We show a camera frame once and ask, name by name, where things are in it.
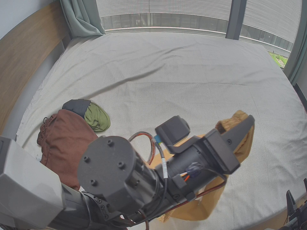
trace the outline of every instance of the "wooden headboard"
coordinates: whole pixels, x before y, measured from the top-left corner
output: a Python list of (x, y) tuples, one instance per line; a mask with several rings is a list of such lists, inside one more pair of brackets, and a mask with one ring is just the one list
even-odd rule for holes
[(0, 40), (0, 135), (31, 76), (68, 34), (57, 0), (27, 17)]

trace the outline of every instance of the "white wall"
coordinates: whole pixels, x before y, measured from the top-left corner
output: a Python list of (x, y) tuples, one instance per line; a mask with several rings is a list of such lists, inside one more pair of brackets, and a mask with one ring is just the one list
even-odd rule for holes
[(297, 85), (300, 87), (305, 98), (307, 99), (307, 63), (305, 64), (305, 67), (297, 80)]
[[(53, 0), (0, 0), (0, 38), (5, 36), (6, 33), (32, 13), (43, 8), (52, 1)], [(3, 136), (15, 139), (21, 118), (32, 100), (33, 95), (63, 51), (64, 48), (61, 42), (44, 60), (33, 77), (29, 80), (11, 112), (7, 125), (2, 133)]]

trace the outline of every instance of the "reddish-brown garment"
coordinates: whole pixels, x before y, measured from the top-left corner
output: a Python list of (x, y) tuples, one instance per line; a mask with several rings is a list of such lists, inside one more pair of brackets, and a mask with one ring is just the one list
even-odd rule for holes
[(43, 127), (44, 134), (38, 139), (43, 153), (40, 162), (58, 174), (62, 183), (79, 190), (78, 164), (97, 135), (81, 116), (65, 109), (45, 123), (40, 129)]

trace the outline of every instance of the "bed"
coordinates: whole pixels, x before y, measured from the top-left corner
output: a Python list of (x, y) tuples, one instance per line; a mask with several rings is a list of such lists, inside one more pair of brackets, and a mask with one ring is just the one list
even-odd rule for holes
[[(238, 109), (255, 117), (251, 153), (229, 177), (211, 216), (199, 222), (155, 220), (151, 229), (264, 229), (286, 219), (288, 189), (296, 200), (305, 195), (307, 114), (261, 45), (182, 33), (73, 39), (28, 106), (17, 142), (39, 156), (36, 139), (44, 117), (78, 98), (93, 100), (109, 114), (111, 127), (100, 135), (125, 138), (140, 130), (153, 133), (173, 115), (189, 123), (191, 135), (211, 130)], [(147, 141), (133, 145), (147, 158)]]

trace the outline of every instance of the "white cable label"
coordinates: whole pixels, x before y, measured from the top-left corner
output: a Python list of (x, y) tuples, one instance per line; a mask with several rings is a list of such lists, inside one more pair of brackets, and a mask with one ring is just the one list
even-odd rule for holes
[(163, 178), (168, 178), (165, 158), (162, 158), (162, 169), (163, 169)]

